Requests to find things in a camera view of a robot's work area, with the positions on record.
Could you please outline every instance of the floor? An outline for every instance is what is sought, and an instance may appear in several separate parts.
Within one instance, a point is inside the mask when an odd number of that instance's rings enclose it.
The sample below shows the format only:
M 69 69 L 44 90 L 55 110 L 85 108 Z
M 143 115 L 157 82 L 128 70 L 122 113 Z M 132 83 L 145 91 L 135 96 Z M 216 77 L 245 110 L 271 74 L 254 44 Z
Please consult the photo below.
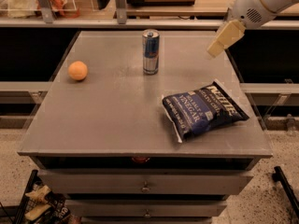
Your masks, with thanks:
M 280 184 L 272 180 L 274 167 L 280 166 L 295 193 L 299 190 L 299 132 L 265 131 L 272 142 L 274 156 L 260 161 L 252 170 L 254 178 L 238 196 L 228 199 L 228 207 L 213 224 L 294 224 L 299 223 Z M 35 164 L 16 153 L 24 129 L 0 129 L 0 202 L 18 205 Z M 9 223 L 0 218 L 0 223 Z

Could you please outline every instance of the orange ball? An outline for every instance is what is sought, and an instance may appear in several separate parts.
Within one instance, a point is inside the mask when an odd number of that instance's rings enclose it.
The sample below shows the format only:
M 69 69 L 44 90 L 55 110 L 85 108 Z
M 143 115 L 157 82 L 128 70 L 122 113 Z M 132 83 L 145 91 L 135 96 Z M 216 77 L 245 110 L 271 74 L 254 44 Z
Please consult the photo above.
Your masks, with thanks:
M 81 61 L 76 61 L 68 66 L 68 75 L 74 80 L 82 80 L 87 76 L 87 65 Z

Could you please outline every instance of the snack bag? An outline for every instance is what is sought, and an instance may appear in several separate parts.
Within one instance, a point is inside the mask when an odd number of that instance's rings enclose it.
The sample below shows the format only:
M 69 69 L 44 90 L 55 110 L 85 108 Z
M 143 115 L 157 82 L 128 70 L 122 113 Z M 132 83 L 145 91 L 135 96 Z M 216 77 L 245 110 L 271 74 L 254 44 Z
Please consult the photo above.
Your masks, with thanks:
M 166 96 L 162 102 L 180 143 L 215 127 L 249 119 L 217 79 L 201 89 Z

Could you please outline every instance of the blue and silver can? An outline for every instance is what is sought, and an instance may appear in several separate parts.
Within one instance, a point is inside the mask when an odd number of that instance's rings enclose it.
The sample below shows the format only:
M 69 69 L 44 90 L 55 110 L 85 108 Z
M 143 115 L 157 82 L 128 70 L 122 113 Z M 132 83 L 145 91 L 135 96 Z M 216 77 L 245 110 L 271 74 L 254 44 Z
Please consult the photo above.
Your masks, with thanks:
M 145 74 L 153 75 L 159 69 L 159 40 L 157 30 L 148 29 L 143 32 L 143 71 Z

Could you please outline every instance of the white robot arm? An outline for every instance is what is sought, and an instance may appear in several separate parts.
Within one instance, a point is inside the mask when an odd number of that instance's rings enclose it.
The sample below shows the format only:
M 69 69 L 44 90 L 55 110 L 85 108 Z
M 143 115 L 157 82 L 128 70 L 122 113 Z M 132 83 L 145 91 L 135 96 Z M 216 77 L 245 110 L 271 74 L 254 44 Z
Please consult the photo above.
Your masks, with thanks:
M 232 0 L 227 21 L 220 27 L 207 52 L 218 56 L 241 39 L 246 29 L 259 28 L 299 0 Z

